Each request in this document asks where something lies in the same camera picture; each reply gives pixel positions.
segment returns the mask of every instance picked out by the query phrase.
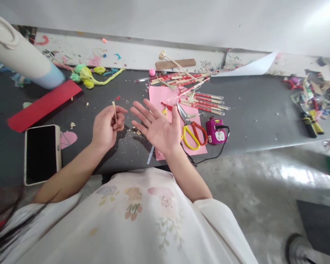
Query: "scissors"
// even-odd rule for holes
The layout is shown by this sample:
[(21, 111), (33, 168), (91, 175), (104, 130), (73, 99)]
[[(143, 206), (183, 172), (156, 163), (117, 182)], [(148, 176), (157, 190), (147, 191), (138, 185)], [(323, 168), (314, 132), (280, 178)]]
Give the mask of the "scissors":
[[(185, 144), (189, 149), (191, 149), (191, 150), (197, 150), (197, 149), (199, 149), (200, 146), (204, 146), (206, 143), (208, 143), (208, 134), (206, 133), (204, 127), (198, 125), (198, 124), (197, 124), (196, 122), (194, 122), (194, 121), (191, 122), (191, 121), (189, 120), (189, 118), (188, 118), (186, 112), (183, 110), (183, 108), (180, 106), (179, 103), (177, 103), (177, 108), (178, 108), (178, 110), (179, 110), (179, 112), (180, 112), (180, 115), (181, 115), (181, 117), (182, 117), (182, 119), (183, 119), (183, 121), (184, 121), (184, 123), (185, 123), (185, 125), (184, 125), (184, 127), (183, 127), (183, 131), (182, 131), (183, 142), (184, 142), (184, 144)], [(193, 135), (193, 133), (190, 131), (190, 129), (189, 129), (189, 127), (188, 127), (189, 125), (192, 126), (192, 129), (193, 129), (194, 135)], [(199, 128), (199, 129), (203, 132), (203, 134), (204, 134), (204, 142), (203, 142), (203, 143), (201, 143), (201, 142), (199, 141), (199, 136), (198, 136), (198, 133), (197, 133), (197, 129), (196, 129), (196, 127)], [(191, 136), (191, 138), (194, 140), (194, 142), (196, 143), (196, 145), (197, 145), (196, 147), (192, 147), (192, 146), (190, 146), (190, 145), (188, 144), (188, 142), (187, 142), (187, 140), (186, 140), (186, 131), (187, 131), (187, 133)]]

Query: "pink pom pom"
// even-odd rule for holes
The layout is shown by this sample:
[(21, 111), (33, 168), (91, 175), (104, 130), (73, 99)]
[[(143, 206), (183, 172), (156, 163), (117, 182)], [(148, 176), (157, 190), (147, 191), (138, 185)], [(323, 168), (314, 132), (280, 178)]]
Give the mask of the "pink pom pom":
[(155, 70), (154, 69), (150, 69), (149, 70), (149, 75), (150, 76), (154, 76), (155, 75)]

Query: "water bottle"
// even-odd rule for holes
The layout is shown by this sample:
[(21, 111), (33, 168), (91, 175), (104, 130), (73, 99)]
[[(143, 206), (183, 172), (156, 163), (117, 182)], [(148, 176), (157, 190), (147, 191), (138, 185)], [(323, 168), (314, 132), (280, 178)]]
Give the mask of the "water bottle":
[(65, 75), (2, 17), (0, 63), (46, 89), (66, 81)]

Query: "power cord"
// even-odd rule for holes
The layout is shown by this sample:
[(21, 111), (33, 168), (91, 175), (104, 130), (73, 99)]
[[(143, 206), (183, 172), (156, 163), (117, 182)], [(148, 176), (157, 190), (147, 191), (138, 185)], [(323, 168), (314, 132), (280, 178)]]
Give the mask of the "power cord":
[(185, 151), (185, 149), (184, 149), (184, 147), (183, 147), (183, 145), (182, 145), (182, 143), (181, 143), (181, 146), (182, 146), (184, 152), (187, 154), (187, 157), (188, 157), (188, 159), (190, 160), (190, 162), (192, 163), (193, 166), (197, 167), (199, 163), (202, 163), (203, 161), (207, 161), (207, 160), (213, 160), (213, 159), (216, 159), (217, 157), (219, 157), (219, 156), (221, 155), (221, 153), (222, 153), (222, 151), (223, 151), (223, 149), (224, 149), (224, 147), (225, 147), (225, 144), (226, 144), (226, 142), (227, 142), (228, 136), (230, 135), (230, 127), (228, 127), (228, 126), (223, 126), (223, 128), (224, 128), (224, 129), (227, 128), (226, 140), (225, 140), (225, 142), (223, 143), (223, 146), (222, 146), (222, 148), (221, 148), (219, 154), (218, 154), (216, 157), (213, 157), (213, 158), (207, 158), (207, 159), (204, 159), (204, 160), (202, 160), (202, 161), (200, 161), (200, 162), (195, 162), (194, 159), (193, 159), (193, 158), (192, 158), (192, 157), (191, 157), (191, 156)]

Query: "hand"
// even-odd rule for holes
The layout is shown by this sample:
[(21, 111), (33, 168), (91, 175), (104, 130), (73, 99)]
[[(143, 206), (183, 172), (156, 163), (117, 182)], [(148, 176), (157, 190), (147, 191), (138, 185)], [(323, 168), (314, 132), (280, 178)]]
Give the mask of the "hand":
[(177, 106), (172, 108), (172, 122), (170, 122), (149, 100), (144, 99), (143, 102), (153, 114), (139, 102), (135, 101), (133, 103), (134, 107), (131, 107), (131, 112), (146, 127), (134, 120), (132, 124), (164, 155), (181, 148), (180, 114), (177, 111)]
[(113, 106), (104, 108), (94, 120), (92, 143), (97, 148), (102, 148), (105, 153), (116, 142), (116, 132), (125, 128), (124, 114), (128, 111), (121, 106), (116, 106), (117, 123), (115, 122), (115, 110)]

